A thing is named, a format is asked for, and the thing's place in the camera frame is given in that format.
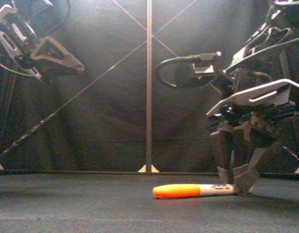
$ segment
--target metal pole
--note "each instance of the metal pole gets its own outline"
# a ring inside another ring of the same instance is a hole
[[[152,173],[152,0],[147,0],[146,173]]]

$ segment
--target black backdrop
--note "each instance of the black backdrop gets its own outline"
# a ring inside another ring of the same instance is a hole
[[[65,1],[52,2],[53,14],[63,19]],[[0,151],[99,80],[0,162],[10,169],[138,171],[146,163],[147,1],[71,0],[71,4],[71,17],[52,36],[87,71],[81,76],[45,77],[52,79],[48,84],[16,77]],[[266,0],[155,0],[154,68],[167,58],[216,51],[226,68],[265,22],[266,10]],[[211,86],[178,91],[152,82],[156,169],[215,171],[206,112],[219,94]]]

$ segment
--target gray floor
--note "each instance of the gray floor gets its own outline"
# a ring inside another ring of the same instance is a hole
[[[216,177],[0,176],[0,232],[299,232],[299,181],[261,179],[253,193],[159,200],[152,188]]]

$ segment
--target white marker body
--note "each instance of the white marker body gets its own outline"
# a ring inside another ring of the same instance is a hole
[[[198,185],[200,196],[234,194],[234,185]]]

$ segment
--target marker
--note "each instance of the marker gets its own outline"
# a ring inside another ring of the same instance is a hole
[[[200,196],[232,195],[234,185],[174,184],[154,188],[155,198],[196,198]]]

